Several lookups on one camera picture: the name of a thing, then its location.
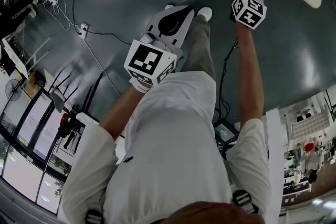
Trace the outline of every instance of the wristband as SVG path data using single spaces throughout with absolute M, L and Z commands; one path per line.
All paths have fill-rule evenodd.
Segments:
M 139 80 L 137 80 L 135 77 L 132 77 L 130 79 L 130 83 L 132 83 L 133 87 L 135 87 L 135 89 L 138 90 L 139 92 L 147 93 L 150 90 L 149 87 L 146 87 L 146 86 L 142 85 L 139 82 Z

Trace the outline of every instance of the hair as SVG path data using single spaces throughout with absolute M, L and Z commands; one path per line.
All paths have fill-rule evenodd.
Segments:
M 308 177 L 309 184 L 313 184 L 316 181 L 316 179 L 317 179 L 317 170 L 313 170 Z

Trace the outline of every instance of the white shirt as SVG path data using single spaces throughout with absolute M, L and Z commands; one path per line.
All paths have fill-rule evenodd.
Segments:
M 106 223 L 113 224 L 150 224 L 195 201 L 230 203 L 228 170 L 264 215 L 270 184 L 263 123 L 243 126 L 224 164 L 211 123 L 215 91 L 204 72 L 167 76 L 133 113 L 118 168 L 112 137 L 87 126 L 63 189 L 61 214 L 83 223 L 88 208 L 99 208 L 105 188 L 100 201 Z

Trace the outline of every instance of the gray pants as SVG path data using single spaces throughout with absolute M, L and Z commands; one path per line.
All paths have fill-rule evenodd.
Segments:
M 210 26 L 204 16 L 197 15 L 193 19 L 184 44 L 189 52 L 181 72 L 204 71 L 216 81 L 210 52 Z

